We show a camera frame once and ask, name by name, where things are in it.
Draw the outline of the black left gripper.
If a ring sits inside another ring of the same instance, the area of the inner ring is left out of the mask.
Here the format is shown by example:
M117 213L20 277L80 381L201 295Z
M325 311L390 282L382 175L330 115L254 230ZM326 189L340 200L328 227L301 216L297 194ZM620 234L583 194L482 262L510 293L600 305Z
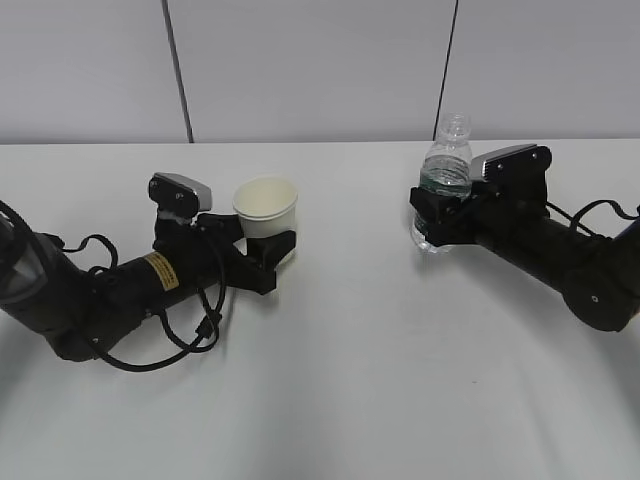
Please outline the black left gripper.
M276 288L276 267L296 247L296 232L248 238L237 214L201 213L195 222L157 216L153 248L177 274L179 284L206 288L216 283L267 294Z

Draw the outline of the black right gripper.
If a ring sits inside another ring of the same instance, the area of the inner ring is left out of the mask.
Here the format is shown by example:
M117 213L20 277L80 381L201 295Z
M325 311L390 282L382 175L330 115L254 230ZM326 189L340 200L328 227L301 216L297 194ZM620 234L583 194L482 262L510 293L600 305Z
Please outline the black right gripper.
M544 180L475 182L464 199L413 187L412 238L417 245L544 248L550 243L546 201Z

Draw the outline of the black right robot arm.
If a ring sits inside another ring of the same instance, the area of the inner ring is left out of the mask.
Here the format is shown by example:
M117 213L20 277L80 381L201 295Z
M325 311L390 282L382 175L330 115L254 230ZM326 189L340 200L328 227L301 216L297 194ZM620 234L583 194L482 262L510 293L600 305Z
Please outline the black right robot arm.
M557 291L583 323L619 332L639 314L639 218L615 237L579 232L593 201L563 225L548 211L542 180L476 182L460 200L414 187L410 204L436 246L478 245Z

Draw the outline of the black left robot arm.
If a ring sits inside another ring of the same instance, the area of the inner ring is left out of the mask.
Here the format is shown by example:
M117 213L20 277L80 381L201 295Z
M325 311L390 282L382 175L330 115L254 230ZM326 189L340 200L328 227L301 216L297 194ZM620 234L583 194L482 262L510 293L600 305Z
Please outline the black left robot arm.
M36 233L7 204L1 206L1 309L41 335L56 355L102 359L129 372L148 372L214 348L231 289L265 295L276 287L276 267L296 246L285 230L249 238L236 215L201 213L180 219L157 213L150 253L122 263L113 243L95 235L110 254L106 266L78 268L55 235ZM156 316L176 354L146 365L126 363L110 350Z

